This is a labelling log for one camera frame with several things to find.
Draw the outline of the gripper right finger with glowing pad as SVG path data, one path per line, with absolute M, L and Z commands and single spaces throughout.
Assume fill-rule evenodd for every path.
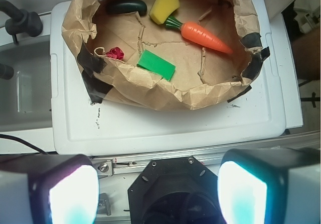
M 218 200 L 226 223 L 320 223 L 320 150 L 228 150 Z

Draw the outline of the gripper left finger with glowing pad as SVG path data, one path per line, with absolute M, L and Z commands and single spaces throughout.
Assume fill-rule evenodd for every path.
M 85 155 L 1 156 L 1 223 L 94 223 L 98 201 Z

